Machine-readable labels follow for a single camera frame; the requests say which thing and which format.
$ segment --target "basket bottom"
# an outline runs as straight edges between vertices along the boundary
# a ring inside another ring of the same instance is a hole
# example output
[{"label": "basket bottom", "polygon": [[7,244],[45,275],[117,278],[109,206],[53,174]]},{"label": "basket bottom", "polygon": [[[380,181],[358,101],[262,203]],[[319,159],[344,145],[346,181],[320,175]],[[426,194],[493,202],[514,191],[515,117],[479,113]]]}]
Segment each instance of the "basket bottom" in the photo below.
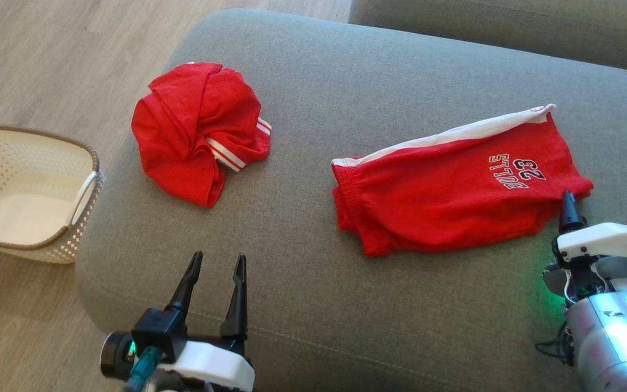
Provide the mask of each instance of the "basket bottom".
[{"label": "basket bottom", "polygon": [[70,176],[25,173],[0,195],[0,241],[35,244],[67,226],[80,181]]}]

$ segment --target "basket handle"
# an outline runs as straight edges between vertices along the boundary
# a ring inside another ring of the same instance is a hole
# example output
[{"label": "basket handle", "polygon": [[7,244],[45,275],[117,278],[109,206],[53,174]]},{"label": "basket handle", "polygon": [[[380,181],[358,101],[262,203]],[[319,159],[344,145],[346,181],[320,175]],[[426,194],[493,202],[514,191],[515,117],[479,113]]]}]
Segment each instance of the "basket handle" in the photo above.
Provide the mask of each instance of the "basket handle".
[{"label": "basket handle", "polygon": [[79,192],[77,193],[76,197],[74,197],[74,203],[72,205],[77,206],[77,208],[72,210],[72,214],[69,215],[69,218],[67,218],[67,222],[69,222],[67,226],[69,226],[69,228],[77,224],[77,220],[79,219],[79,217],[77,217],[77,211],[79,211],[79,209],[85,208],[85,206],[82,206],[80,204],[82,203],[82,199],[84,199],[84,195],[87,193],[89,186],[91,185],[92,182],[94,182],[94,179],[97,176],[98,176],[98,172],[92,171],[87,177],[87,179],[84,181],[84,183],[82,184],[82,188],[79,189]]}]

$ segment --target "red clothing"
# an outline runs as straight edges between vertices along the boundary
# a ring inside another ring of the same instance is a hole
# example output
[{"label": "red clothing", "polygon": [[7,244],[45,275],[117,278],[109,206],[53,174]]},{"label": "red clothing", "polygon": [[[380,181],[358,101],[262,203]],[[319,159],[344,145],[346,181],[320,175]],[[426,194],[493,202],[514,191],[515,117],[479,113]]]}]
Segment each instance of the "red clothing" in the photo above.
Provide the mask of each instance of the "red clothing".
[{"label": "red clothing", "polygon": [[235,171],[269,152],[271,126],[239,72],[221,64],[183,64],[149,84],[137,102],[132,132],[144,172],[167,193],[207,208]]},{"label": "red clothing", "polygon": [[333,160],[338,225],[367,256],[439,252],[537,233],[563,191],[589,196],[550,112],[536,107]]}]

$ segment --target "gray fabric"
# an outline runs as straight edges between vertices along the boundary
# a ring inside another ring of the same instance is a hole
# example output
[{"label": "gray fabric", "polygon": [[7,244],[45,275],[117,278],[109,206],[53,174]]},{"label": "gray fabric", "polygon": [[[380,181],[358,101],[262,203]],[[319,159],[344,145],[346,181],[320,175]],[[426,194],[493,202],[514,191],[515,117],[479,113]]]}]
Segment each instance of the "gray fabric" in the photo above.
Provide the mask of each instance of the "gray fabric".
[{"label": "gray fabric", "polygon": [[250,10],[204,20],[167,69],[192,60],[243,73],[272,124],[271,154],[227,174],[206,210],[144,175],[127,130],[77,259],[100,327],[128,330],[147,306],[164,306],[201,249],[189,327],[217,333],[244,252],[259,389],[578,390],[574,370],[533,349],[563,320],[540,280],[555,222],[485,248],[369,260],[336,227],[329,165],[554,102],[596,186],[589,220],[627,223],[627,71]]},{"label": "gray fabric", "polygon": [[627,2],[353,0],[350,23],[627,69]]}]

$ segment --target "wooden floor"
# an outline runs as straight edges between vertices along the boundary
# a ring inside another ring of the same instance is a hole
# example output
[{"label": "wooden floor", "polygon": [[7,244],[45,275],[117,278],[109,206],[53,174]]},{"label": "wooden floor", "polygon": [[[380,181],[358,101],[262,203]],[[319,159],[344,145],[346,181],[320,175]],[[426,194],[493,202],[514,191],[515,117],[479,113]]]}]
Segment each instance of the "wooden floor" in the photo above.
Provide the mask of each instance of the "wooden floor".
[{"label": "wooden floor", "polygon": [[[0,0],[0,124],[89,142],[103,167],[181,37],[224,8],[347,22],[349,0]],[[0,392],[102,391],[73,266],[0,254]]]}]

